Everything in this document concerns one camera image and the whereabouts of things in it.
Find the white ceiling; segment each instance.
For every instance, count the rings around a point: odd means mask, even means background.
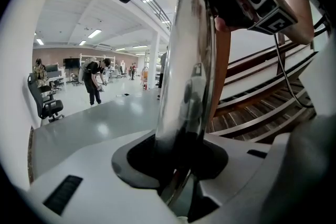
[[[143,53],[150,48],[153,33],[153,29],[145,25],[141,18],[111,0],[46,0],[35,37],[40,38],[45,47],[77,46],[86,40],[84,47],[126,48],[130,53]],[[102,32],[89,39],[96,29]],[[161,38],[160,44],[160,51],[165,51],[167,41]],[[137,45],[149,47],[133,49]]]

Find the ceiling light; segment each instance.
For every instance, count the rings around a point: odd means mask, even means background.
[[[36,41],[37,41],[40,45],[44,45],[44,43],[42,42],[42,40],[40,40],[39,38],[36,39]]]
[[[148,2],[150,2],[150,1],[153,1],[153,0],[143,0],[142,2],[143,2],[143,3],[148,3]]]
[[[89,38],[93,38],[93,37],[95,37],[97,34],[99,34],[101,32],[101,30],[95,30],[90,36],[89,36]]]

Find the black cable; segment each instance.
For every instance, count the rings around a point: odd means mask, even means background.
[[[288,80],[288,77],[287,77],[287,74],[286,74],[286,71],[285,71],[285,68],[284,68],[284,65],[282,64],[282,61],[281,61],[281,56],[280,56],[280,51],[279,51],[279,44],[278,44],[278,40],[277,40],[277,36],[274,35],[274,40],[275,40],[275,48],[277,50],[277,55],[278,55],[278,59],[279,59],[279,63],[280,63],[280,66],[281,66],[281,69],[282,69],[282,73],[285,77],[285,81],[286,81],[286,84],[287,84],[287,87],[288,87],[288,90],[290,92],[290,95],[293,96],[293,98],[296,100],[296,102],[303,108],[307,108],[307,109],[312,109],[314,108],[313,105],[306,105],[306,104],[303,104],[300,102],[300,100],[296,97],[296,95],[293,93],[293,90],[292,90],[292,87],[290,86],[290,82]]]

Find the white column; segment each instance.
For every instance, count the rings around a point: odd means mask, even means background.
[[[158,32],[154,31],[151,42],[151,54],[149,59],[148,89],[153,89],[155,87],[156,60],[159,56],[159,45],[160,35]]]

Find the person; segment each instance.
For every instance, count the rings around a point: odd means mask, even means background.
[[[307,45],[314,39],[314,26],[309,0],[278,0],[283,2],[293,11],[298,23],[287,27],[282,31],[291,41]],[[215,19],[216,29],[219,31],[235,31],[239,28],[230,28],[225,25],[223,19]]]
[[[163,74],[164,74],[164,66],[166,64],[166,57],[167,57],[167,52],[165,52],[162,56],[161,56],[161,60],[160,60],[160,65],[161,65],[161,72],[160,72],[160,78],[159,78],[159,89],[162,88],[162,81],[163,81]]]
[[[134,80],[134,73],[135,73],[135,69],[136,69],[136,65],[135,65],[135,62],[132,64],[131,66],[131,72],[132,72],[132,80]]]
[[[37,87],[40,88],[46,85],[48,80],[46,66],[42,64],[42,60],[40,58],[36,59],[35,66],[33,69],[33,74],[37,79]]]
[[[88,94],[90,95],[90,104],[93,105],[95,103],[95,97],[98,104],[101,103],[99,90],[100,86],[98,85],[98,82],[96,80],[96,74],[99,72],[99,76],[101,81],[106,84],[103,72],[106,67],[109,67],[111,65],[111,60],[109,58],[106,58],[101,61],[94,61],[85,69],[85,73],[83,76],[83,81],[86,87],[86,90]]]

